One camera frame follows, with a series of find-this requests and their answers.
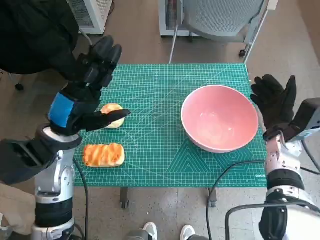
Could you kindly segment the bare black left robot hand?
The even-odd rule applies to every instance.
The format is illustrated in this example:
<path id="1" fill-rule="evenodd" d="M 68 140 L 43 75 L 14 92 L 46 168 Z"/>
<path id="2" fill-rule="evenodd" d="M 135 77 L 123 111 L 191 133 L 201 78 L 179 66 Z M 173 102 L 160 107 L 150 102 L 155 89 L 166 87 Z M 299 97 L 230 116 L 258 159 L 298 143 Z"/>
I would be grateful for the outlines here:
<path id="1" fill-rule="evenodd" d="M 130 115 L 128 109 L 97 111 L 102 90 L 111 83 L 121 54 L 122 46 L 107 35 L 87 54 L 78 56 L 75 77 L 57 93 L 48 112 L 49 126 L 55 133 L 72 136 L 81 130 L 91 132 Z"/>

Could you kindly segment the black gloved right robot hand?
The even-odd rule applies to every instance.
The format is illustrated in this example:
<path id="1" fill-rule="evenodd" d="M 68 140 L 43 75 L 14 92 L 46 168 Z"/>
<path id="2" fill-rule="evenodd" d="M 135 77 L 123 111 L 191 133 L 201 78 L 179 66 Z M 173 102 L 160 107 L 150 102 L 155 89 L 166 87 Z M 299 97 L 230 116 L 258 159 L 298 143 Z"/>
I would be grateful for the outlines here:
<path id="1" fill-rule="evenodd" d="M 251 90 L 250 98 L 258 106 L 267 130 L 277 125 L 287 125 L 293 120 L 297 96 L 294 75 L 290 76 L 285 87 L 270 74 L 257 76 Z"/>

